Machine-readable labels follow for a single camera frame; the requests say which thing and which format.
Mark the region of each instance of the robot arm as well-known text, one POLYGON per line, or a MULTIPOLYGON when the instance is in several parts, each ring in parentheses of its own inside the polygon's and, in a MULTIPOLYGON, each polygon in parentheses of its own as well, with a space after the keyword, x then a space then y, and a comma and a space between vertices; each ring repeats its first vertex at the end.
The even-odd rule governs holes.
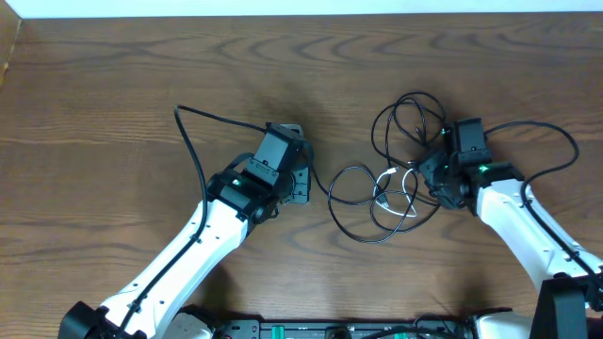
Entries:
MULTIPOLYGON (((173 256, 182 249, 195 233, 203 211, 197 210, 172 242, 117 295, 105 300, 102 308, 108 309, 106 320, 121 324, 132 301, 173 256)), ((147 338, 161 338, 184 302, 203 281, 207 273, 226 254, 236 249, 247 235, 248 220, 236 218, 236 210, 218 200, 208 204, 207 223, 201 238, 170 268, 148 293, 125 328, 133 335, 142 331, 147 338)))
POLYGON ((199 203, 168 247, 97 310, 81 301, 76 303, 63 317, 58 338, 163 337, 207 273, 236 249, 256 225, 278 216, 278 203, 308 202, 312 150, 303 139, 300 126, 290 127, 270 125, 256 154, 242 154, 224 171, 213 175, 204 197, 207 211, 203 210, 203 202, 199 203), (245 159, 248 159, 246 168, 237 172, 236 165, 245 159), (194 235, 204 212, 206 223, 197 238, 194 235), (190 247, 168 267, 186 246, 190 247), (168 270, 161 275, 159 272, 165 267, 168 270), (135 299, 142 302, 137 305, 135 299))
MULTIPOLYGON (((524 208, 519 195, 522 182, 516 179, 495 181, 480 187, 477 214, 509 246, 540 292, 543 281, 560 276, 585 277, 587 272, 569 259, 559 244, 543 230, 524 208)), ((528 186, 531 206, 551 230, 595 272, 603 262, 576 242, 536 200, 528 186)))
POLYGON ((456 121, 442 134, 444 146, 415 163, 430 194, 447 209, 467 207, 492 227, 539 292, 533 321, 486 315, 476 321, 478 337, 586 338, 585 303, 603 310, 603 262, 546 212, 513 165, 492 163, 481 119, 456 121))

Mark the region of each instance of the black cable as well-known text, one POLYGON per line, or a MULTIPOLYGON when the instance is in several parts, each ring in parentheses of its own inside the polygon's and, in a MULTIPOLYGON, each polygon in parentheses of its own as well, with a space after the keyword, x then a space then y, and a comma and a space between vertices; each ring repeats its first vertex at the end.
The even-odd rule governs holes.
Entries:
MULTIPOLYGON (((261 127, 258 127, 258 126, 255 126, 255 125, 252 125, 249 123, 245 123, 245 122, 232 121, 229 119, 221 118, 216 115, 206 113, 206 112, 200 111, 198 109, 190 108, 190 107, 187 107, 184 105, 177 105, 174 108, 173 116, 176 119, 176 124, 178 125, 178 130, 180 130, 182 139, 185 141, 185 144, 187 145, 188 152, 190 153, 190 157, 192 158, 192 162, 195 164, 195 169, 197 170, 197 174, 199 176, 199 182, 201 183, 201 191, 203 193, 203 211, 201 213, 201 221, 199 222, 199 227, 197 228, 197 231, 195 232, 194 235, 192 235, 190 237, 190 240, 186 243, 186 245, 182 249, 180 249, 178 251, 178 253, 176 253, 176 255, 174 255, 173 258, 171 258, 171 260, 165 266, 163 266, 163 268, 161 268, 161 270, 144 287, 144 289, 142 289, 142 292, 140 292, 139 296, 134 301, 132 301, 132 304, 130 305, 128 312, 125 314, 125 317, 122 320, 122 324, 118 328, 118 333, 123 333, 125 331, 125 328, 127 327, 128 323, 130 322, 130 319, 132 318, 132 315, 134 315, 134 312, 136 312, 139 309, 140 304, 147 297, 147 295, 149 294, 151 289, 153 289, 153 287, 155 287, 155 285, 157 283, 159 283, 161 278, 163 278, 163 276, 170 270, 170 268, 172 268, 174 266, 174 264, 176 264, 176 262, 178 262, 178 260, 180 260, 180 258, 182 258, 182 256, 187 252, 187 250, 190 249, 195 244, 195 242, 197 242, 199 240, 199 238, 201 237, 201 233, 203 232, 205 224, 207 222, 207 212, 206 212, 207 211, 207 186, 206 186, 206 182, 205 182, 204 171, 201 167, 201 162, 199 161, 199 157, 197 156, 197 153, 195 152, 195 149, 193 148, 192 143, 190 142, 190 139, 188 138, 188 134, 187 134, 187 131, 185 130, 185 126, 182 124, 182 121, 180 120, 180 109, 185 110, 187 112, 196 113, 196 114, 199 114, 204 117, 211 118, 211 119, 214 119, 217 121, 231 123, 233 125, 242 126, 242 127, 248 127, 248 128, 252 128, 254 130, 266 133, 266 130, 264 128, 261 128, 261 127)), ((248 156, 248 154, 246 153, 246 154, 241 155, 241 157, 245 157, 245 156, 248 156)))
POLYGON ((569 259, 574 260, 576 262, 576 264, 578 264, 580 267, 582 267, 582 269, 584 269, 584 271, 588 274, 591 281, 595 284, 595 286, 599 290, 603 289, 603 282, 596 277, 595 272, 579 257, 579 252, 573 251, 570 248, 570 246, 567 245, 555 232, 553 232, 553 230, 551 230, 551 228, 540 218, 540 216, 538 216, 536 211, 534 211, 534 209, 531 207, 531 200, 528 199, 528 196, 526 193, 528 190, 528 185, 532 181, 534 181, 534 179, 537 179, 545 174, 549 174, 549 173, 552 173, 552 172, 558 171, 558 170, 563 170, 563 169, 566 169, 566 168, 572 166, 576 162, 576 160, 578 160, 578 157, 579 157, 578 143, 574 140, 574 138, 569 133, 567 133, 561 127, 554 125, 552 123, 538 122, 538 121, 512 121, 512 122, 503 123, 499 126, 496 126, 494 128, 491 128, 491 129, 485 131, 484 135, 487 136, 487 135, 489 135, 495 131, 501 130, 503 128, 514 127, 514 126, 518 126, 518 125, 533 125, 533 126, 545 127, 545 128, 555 130, 555 131, 561 133, 569 141, 570 145, 574 149, 574 156, 572 156, 572 159, 569 160, 568 162, 561 164, 559 166, 550 168, 550 169, 541 170, 541 171, 537 172, 536 174, 533 174, 528 179, 526 179, 520 188, 521 202, 524 206, 526 206, 526 209, 528 209, 528 212, 530 212, 530 214, 536 220, 536 222, 538 222, 538 224, 540 224, 540 226, 546 231, 546 233, 548 235, 550 235, 550 237, 553 238, 553 240, 555 240, 555 242, 557 242, 559 244, 559 246, 562 248, 563 251, 565 251, 565 253, 567 253, 567 255, 569 256, 569 259))
MULTIPOLYGON (((381 239, 376 239, 376 240, 372 240, 372 239, 366 239, 363 238, 361 236, 358 236, 356 234, 353 234, 352 232, 348 231, 337 219, 337 217, 335 216, 335 213, 333 211, 333 207, 331 205, 331 195, 333 192, 333 187, 335 185, 335 182, 337 181, 337 178, 339 178, 339 176, 343 173, 345 173, 348 170, 361 170, 364 173, 366 173, 368 175, 369 178, 371 178, 371 180, 373 181, 374 185, 377 185, 377 182, 374 180, 374 177, 371 176, 370 171, 363 167, 363 166, 350 166, 347 168, 342 169, 341 171, 339 171, 337 173, 337 175, 333 178, 333 180, 331 181, 331 185, 329 186, 329 192, 327 195, 327 205, 329 206, 329 212, 331 212, 331 217, 333 217, 333 221, 335 222, 335 224, 337 225, 337 227, 339 227, 339 229, 341 230, 341 232, 343 232, 345 235, 349 236, 350 238, 352 238, 353 240, 356 240, 358 242, 364 243, 364 244, 380 244, 383 243, 384 241, 387 241, 390 237, 392 237, 399 229, 399 227, 402 225, 402 223, 404 222, 404 220, 406 219, 406 216, 408 215, 408 211, 410 211, 411 206, 413 205, 413 202, 415 201, 415 196, 416 196, 416 189, 417 186, 415 186, 415 191, 413 192, 413 195, 411 196, 411 201, 408 204, 408 207, 406 207, 406 212, 404 212, 404 216, 400 219, 398 225, 396 226, 396 228, 394 230, 392 230, 392 232, 388 235, 386 235, 385 237, 381 238, 381 239)), ((404 193, 404 192, 398 192, 398 191, 384 191, 382 193, 380 193, 379 195, 375 196, 374 198, 371 198, 371 204, 370 204, 370 212, 372 215, 372 211, 373 211, 373 207, 375 206, 375 202, 377 201, 377 199, 379 199, 379 197, 388 194, 388 193, 399 193, 399 194, 403 194, 403 195, 408 195, 408 193, 404 193)))
POLYGON ((417 329, 414 327, 406 327, 406 326, 395 326, 389 330, 378 331, 376 333, 364 336, 364 337, 362 337, 362 339, 379 339, 379 338, 386 337, 388 335, 398 334, 398 333, 428 334, 428 335, 432 335, 432 336, 440 337, 440 338, 456 338, 456 335, 446 333, 443 331, 436 331, 436 330, 429 330, 429 329, 417 329))
MULTIPOLYGON (((417 144, 421 145, 422 147, 429 149, 430 146, 432 145, 432 142, 440 135, 440 131, 441 129, 438 129, 437 133, 435 133, 431 138, 428 139, 427 137, 427 122, 425 119, 425 112, 428 112, 429 114, 433 115, 435 118, 437 118, 442 124, 444 124, 446 122, 446 110, 444 109, 444 107, 442 106, 442 104, 432 95, 430 95, 427 92, 423 92, 423 91, 416 91, 416 92, 411 92, 411 93, 407 93, 402 95, 401 97, 399 97, 399 99, 387 106, 386 108, 384 108, 375 118, 375 121, 373 122, 371 129, 370 129, 370 142, 373 146, 373 148, 375 149, 375 151, 383 156, 386 160, 387 160, 387 166, 388 168, 392 168, 394 167, 393 164, 397 164, 398 166, 404 168, 404 169, 409 169, 410 165, 409 163, 405 163, 402 162, 401 160, 393 157, 390 153, 389 153, 389 128, 391 125, 391 121, 394 121, 394 123, 396 124, 396 126, 398 127, 398 129, 405 135, 407 136, 409 139, 411 139, 412 141, 416 142, 417 144), (415 97, 417 96, 425 96, 431 100, 433 100, 437 106, 440 109, 440 114, 435 113, 434 111, 432 111, 431 109, 427 108, 426 106, 422 105, 419 103, 419 101, 417 99, 415 99, 415 97), (422 130, 419 128, 416 128, 416 133, 418 135, 418 137, 413 136, 409 131, 407 131, 406 129, 404 129, 401 124, 399 123, 398 120, 398 108, 402 105, 412 105, 414 107, 416 107, 420 117, 421 117, 421 125, 422 125, 422 130), (381 150, 379 150, 379 148, 377 148, 377 145, 375 143, 375 128, 377 125, 377 122, 379 121, 379 118, 388 110, 391 110, 391 112, 389 113, 388 119, 387 119, 387 125, 385 128, 385 153, 382 152, 381 150)), ((431 217, 433 217, 433 215, 438 211, 440 204, 437 202, 430 202, 426 199, 423 199, 421 197, 417 196, 417 189, 418 189, 418 178, 416 177, 416 173, 414 171, 411 171, 411 174, 413 175, 413 178, 415 178, 415 190, 412 194, 409 193, 405 193, 405 192, 401 192, 401 191, 397 191, 397 190, 387 190, 387 187, 389 186, 390 180, 391 180, 391 176, 387 176, 387 178, 385 179, 385 184, 383 185, 383 187, 379 186, 377 184, 377 179, 375 178, 375 176, 372 174, 372 172, 370 171, 370 169, 368 169, 365 166, 350 166, 350 167, 346 167, 344 169, 342 169, 341 171, 339 171, 336 176, 333 178, 333 180, 331 181, 331 184, 329 186, 329 189, 326 189, 323 185, 322 182, 319 180, 318 178, 318 174, 316 172, 316 169, 314 167, 311 168, 312 173, 314 174, 314 177, 317 181, 317 185, 320 188, 320 190, 322 190, 322 192, 327 195, 327 205, 329 206, 329 211, 331 212, 331 216, 333 217, 333 220, 335 222, 335 224, 337 225, 337 227, 339 227, 339 229, 347 236, 349 236, 350 238, 352 238, 353 240, 362 242, 362 243, 370 243, 370 244, 374 244, 374 243, 381 243, 386 241, 387 239, 389 239, 391 236, 393 236, 394 234, 398 234, 398 233, 408 233, 411 232, 412 230, 416 229, 417 227, 420 227, 421 225, 425 224, 431 217), (348 170, 361 170, 363 171, 368 178, 372 181, 374 187, 377 188, 377 194, 374 197, 365 199, 365 200, 360 200, 360 201, 347 201, 347 200, 343 200, 341 198, 338 198, 336 196, 333 195, 333 187, 334 184, 336 182, 336 180, 339 178, 339 176, 341 174, 343 174, 344 172, 348 171, 348 170), (387 228, 385 226, 383 226, 376 218, 374 215, 374 206, 376 201, 380 198, 380 197, 385 197, 387 194, 399 194, 399 195, 404 195, 404 196, 410 196, 411 197, 411 201, 409 202, 409 205, 406 209, 406 212, 404 213, 404 216, 401 218, 400 222, 398 223, 398 225, 396 226, 396 228, 394 229, 390 229, 387 228), (333 208, 332 208, 332 201, 335 202, 339 202, 345 205, 350 205, 350 206, 357 206, 357 205, 363 205, 363 204, 367 204, 370 203, 370 218, 373 221, 373 223, 379 227, 380 229, 382 229, 383 231, 388 232, 388 235, 386 235, 383 238, 380 239, 368 239, 368 238, 363 238, 360 237, 356 234, 351 233, 350 231, 348 231, 337 219, 337 217, 334 214, 333 208), (425 203, 427 205, 433 206, 434 208, 432 209, 432 211, 426 216, 424 217, 422 220, 420 220, 419 222, 417 222, 416 224, 414 224, 413 226, 410 226, 408 228, 404 228, 401 229, 401 225, 404 222, 404 220, 406 219, 406 216, 408 214, 408 212, 410 211, 410 208, 412 208, 413 204, 415 203, 415 201, 419 201, 422 203, 425 203)))

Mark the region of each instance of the white cable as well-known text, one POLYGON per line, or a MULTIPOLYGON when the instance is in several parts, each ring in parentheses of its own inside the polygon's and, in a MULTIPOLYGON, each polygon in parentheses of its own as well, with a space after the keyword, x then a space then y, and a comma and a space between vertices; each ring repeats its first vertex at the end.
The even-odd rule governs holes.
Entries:
MULTIPOLYGON (((377 178, 377 184, 379 184, 379 182, 381 181, 381 178, 383 178, 384 175, 392 175, 393 173, 397 172, 399 168, 391 168, 386 170, 385 172, 381 173, 381 175, 377 178)), ((404 193, 406 193, 406 187, 404 187, 404 181, 406 180, 406 176, 408 175, 408 173, 411 171, 412 169, 408 169, 408 171, 406 171, 406 174, 404 174, 404 178, 402 179, 402 189, 404 190, 404 193)), ((377 186, 373 187, 373 197, 375 197, 375 195, 377 194, 377 186)), ((408 195, 406 195, 406 199, 408 200, 408 203, 410 203, 411 199, 408 195)), ((389 204, 385 205, 381 204, 380 202, 375 202, 379 205, 379 207, 381 207, 382 209, 384 209, 385 211, 399 216, 399 217, 404 217, 404 213, 401 212, 397 212, 397 211, 393 211, 391 209, 389 209, 389 204)), ((413 212, 415 212, 413 215, 412 214, 408 214, 406 215, 407 218, 415 218, 416 217, 416 210, 415 207, 413 205, 411 205, 411 208, 413 209, 413 212)))

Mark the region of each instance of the white wall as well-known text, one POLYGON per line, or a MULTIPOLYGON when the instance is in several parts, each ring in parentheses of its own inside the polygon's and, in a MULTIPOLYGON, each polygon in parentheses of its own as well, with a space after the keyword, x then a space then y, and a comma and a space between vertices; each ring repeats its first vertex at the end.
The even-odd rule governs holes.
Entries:
POLYGON ((603 0, 7 0, 24 19, 603 11, 603 0))

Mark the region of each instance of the wooden table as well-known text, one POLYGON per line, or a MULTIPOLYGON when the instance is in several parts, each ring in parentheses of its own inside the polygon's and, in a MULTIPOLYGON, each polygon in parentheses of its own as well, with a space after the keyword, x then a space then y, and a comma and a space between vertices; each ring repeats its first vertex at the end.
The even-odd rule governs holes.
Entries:
MULTIPOLYGON (((410 90, 439 98, 451 121, 557 123, 581 157, 535 192, 603 255, 602 60, 602 14, 26 21, 0 91, 0 336, 56 336, 76 301, 96 306, 116 293, 179 232, 201 194, 174 104, 300 123, 327 183, 350 164, 385 169, 370 126, 410 90)), ((412 110, 400 118, 418 124, 412 110)), ((261 140, 208 119, 185 124, 208 176, 261 140)), ((383 124, 378 135, 382 147, 383 124)), ((392 138, 395 155, 421 155, 392 138)), ((547 130, 490 143, 527 175, 571 156, 547 130)), ((340 195, 371 190, 360 173, 342 180, 340 195)), ((336 213, 355 232, 377 233, 366 206, 336 213)), ((414 232, 362 245, 335 227, 316 187, 310 203, 257 227, 190 300, 266 319, 531 314, 535 301, 505 244, 468 212, 440 211, 414 232)))

